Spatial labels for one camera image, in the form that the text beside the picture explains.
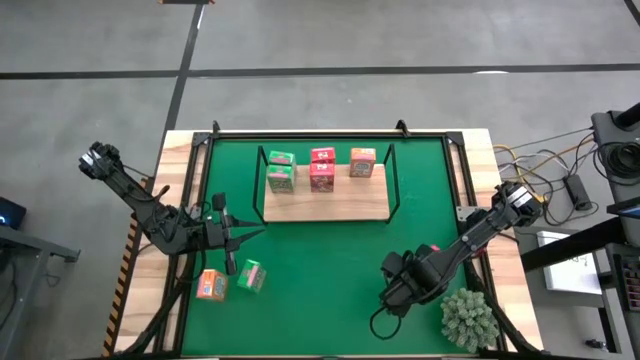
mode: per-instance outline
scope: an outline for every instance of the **juice box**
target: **juice box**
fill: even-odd
[[[273,193],[293,193],[295,170],[291,166],[269,165],[267,179]]]
[[[296,156],[292,153],[285,153],[282,151],[273,151],[269,152],[269,164],[271,165],[286,165],[295,167],[296,166]]]
[[[238,278],[238,286],[258,293],[266,276],[267,271],[259,262],[247,259]]]
[[[215,269],[206,269],[198,280],[196,298],[224,301],[229,281],[227,276]]]
[[[311,149],[312,164],[335,164],[336,149],[333,147]]]
[[[376,164],[376,149],[351,149],[351,177],[371,177],[373,166]]]
[[[333,192],[335,174],[335,166],[333,164],[309,165],[311,192]]]

